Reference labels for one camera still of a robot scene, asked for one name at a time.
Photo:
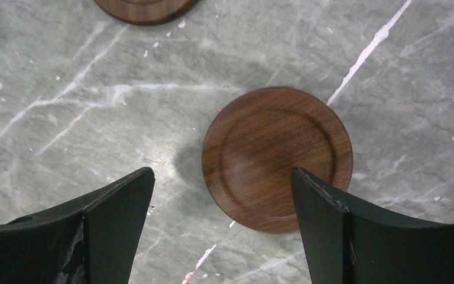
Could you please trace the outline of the dark wooden coaster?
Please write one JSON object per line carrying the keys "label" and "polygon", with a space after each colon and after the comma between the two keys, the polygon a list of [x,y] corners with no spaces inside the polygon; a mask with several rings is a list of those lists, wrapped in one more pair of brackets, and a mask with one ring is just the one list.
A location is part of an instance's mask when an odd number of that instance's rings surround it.
{"label": "dark wooden coaster", "polygon": [[188,12],[198,0],[94,0],[107,14],[133,25],[158,25]]}
{"label": "dark wooden coaster", "polygon": [[299,229],[295,167],[346,191],[353,165],[341,119],[319,98],[290,87],[234,99],[212,121],[202,148],[203,177],[217,206],[238,224],[271,234]]}

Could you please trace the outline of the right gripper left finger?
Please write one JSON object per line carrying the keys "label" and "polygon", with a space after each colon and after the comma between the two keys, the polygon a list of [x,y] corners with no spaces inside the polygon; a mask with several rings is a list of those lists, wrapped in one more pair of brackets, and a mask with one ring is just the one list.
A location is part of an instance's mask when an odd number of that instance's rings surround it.
{"label": "right gripper left finger", "polygon": [[0,283],[128,283],[154,172],[0,224]]}

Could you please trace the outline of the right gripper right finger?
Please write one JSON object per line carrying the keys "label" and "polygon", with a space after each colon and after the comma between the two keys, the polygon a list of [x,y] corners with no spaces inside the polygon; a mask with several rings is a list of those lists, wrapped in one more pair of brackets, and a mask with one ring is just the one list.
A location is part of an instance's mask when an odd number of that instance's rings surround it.
{"label": "right gripper right finger", "polygon": [[291,190],[313,283],[454,283],[454,224],[390,211],[300,167]]}

